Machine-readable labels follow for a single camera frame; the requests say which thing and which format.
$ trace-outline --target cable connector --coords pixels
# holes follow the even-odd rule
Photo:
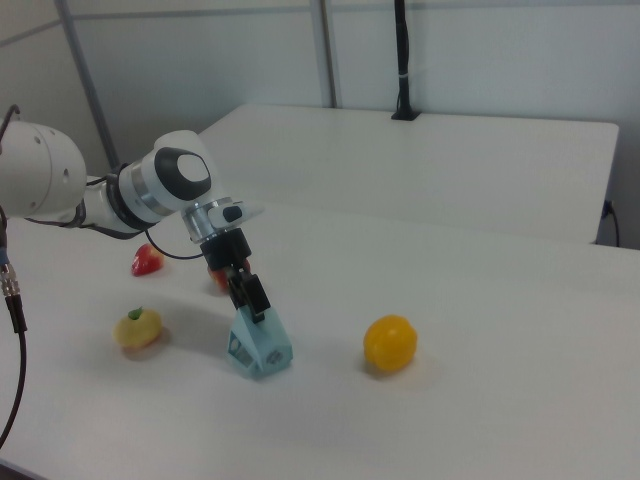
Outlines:
[[[24,313],[22,311],[20,284],[18,283],[18,277],[16,276],[16,271],[13,269],[13,265],[8,262],[0,265],[0,283],[2,284],[2,294],[7,303],[7,309],[11,315],[13,332],[26,332],[27,322],[24,319]]]
[[[18,277],[10,263],[0,265],[0,282],[2,282],[2,294],[5,297],[20,295]]]

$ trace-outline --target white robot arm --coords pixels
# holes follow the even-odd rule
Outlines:
[[[180,211],[209,268],[226,273],[237,310],[228,343],[233,363],[252,376],[289,364],[291,343],[258,277],[245,268],[251,250],[238,226],[261,209],[226,195],[198,135],[164,135],[142,159],[87,183],[82,155],[68,136],[22,121],[3,123],[0,206],[8,217],[127,239]]]

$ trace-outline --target fake fruit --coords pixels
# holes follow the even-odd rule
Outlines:
[[[417,345],[418,334],[409,321],[399,315],[387,315],[367,330],[364,356],[380,370],[393,372],[411,361]]]
[[[131,273],[134,277],[146,275],[156,270],[160,270],[164,265],[164,255],[153,248],[150,243],[141,246],[133,257]]]
[[[251,265],[249,265],[249,260],[245,259],[243,268],[246,272],[251,271]],[[229,283],[227,282],[227,274],[225,273],[224,268],[221,268],[220,270],[211,270],[210,268],[207,267],[207,271],[209,272],[209,276],[211,277],[211,280],[213,280],[213,282],[216,284],[218,289],[222,293],[228,293]]]
[[[131,310],[113,328],[113,339],[123,348],[143,348],[162,333],[162,320],[155,310],[138,308]]]

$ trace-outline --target strawberry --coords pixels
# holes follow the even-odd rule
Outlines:
[[[131,265],[131,273],[134,277],[146,275],[160,270],[164,265],[164,255],[153,248],[150,243],[145,243],[136,252]]]
[[[244,260],[243,269],[247,272],[251,271],[251,265],[249,265],[249,260],[247,259]],[[213,280],[213,282],[216,284],[220,292],[229,293],[229,283],[227,282],[227,274],[224,271],[224,268],[221,268],[220,270],[215,270],[215,271],[211,270],[210,268],[207,268],[207,271],[209,272],[209,276],[211,277],[211,280]]]

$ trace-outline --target table surface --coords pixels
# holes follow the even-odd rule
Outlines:
[[[596,239],[618,127],[246,105],[201,134],[230,192],[579,243]]]
[[[133,278],[142,239],[11,220],[29,367],[3,459],[54,480],[640,476],[637,252],[266,207],[244,230],[295,358],[262,381],[224,358],[234,311],[202,260]],[[175,215],[153,233],[195,249]],[[140,305],[167,331],[126,356],[111,329]],[[419,349],[377,376],[362,338],[387,313]]]

